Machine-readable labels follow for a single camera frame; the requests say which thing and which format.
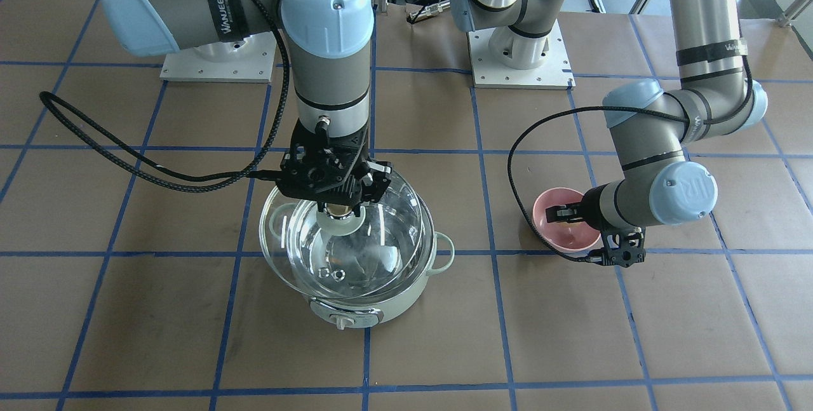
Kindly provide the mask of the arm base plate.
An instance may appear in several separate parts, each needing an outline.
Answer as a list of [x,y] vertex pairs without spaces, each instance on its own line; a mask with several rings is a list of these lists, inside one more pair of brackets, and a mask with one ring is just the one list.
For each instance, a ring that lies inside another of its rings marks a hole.
[[574,75],[560,23],[533,39],[508,27],[468,32],[473,83],[476,88],[568,90]]
[[170,82],[267,83],[275,52],[270,32],[232,43],[204,44],[166,55],[159,77]]

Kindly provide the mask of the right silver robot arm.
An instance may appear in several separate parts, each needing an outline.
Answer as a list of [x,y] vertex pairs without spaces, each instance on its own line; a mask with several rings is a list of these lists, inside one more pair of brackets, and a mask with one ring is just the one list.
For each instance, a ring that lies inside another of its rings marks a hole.
[[114,35],[135,56],[177,54],[270,34],[285,66],[279,109],[293,95],[299,118],[279,170],[258,170],[275,139],[237,173],[189,179],[181,191],[235,180],[272,180],[291,199],[355,209],[376,203],[394,177],[368,154],[372,0],[100,0]]

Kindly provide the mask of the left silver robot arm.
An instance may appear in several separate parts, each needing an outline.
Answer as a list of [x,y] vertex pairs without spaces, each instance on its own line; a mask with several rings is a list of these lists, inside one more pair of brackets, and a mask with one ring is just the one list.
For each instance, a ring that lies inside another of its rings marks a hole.
[[[554,0],[451,0],[464,32],[507,28],[545,37]],[[761,121],[764,89],[750,75],[736,0],[670,0],[680,89],[645,79],[602,100],[624,177],[587,191],[575,203],[546,208],[549,222],[584,221],[593,229],[681,225],[705,217],[718,197],[714,177],[688,162],[682,147],[735,133]]]

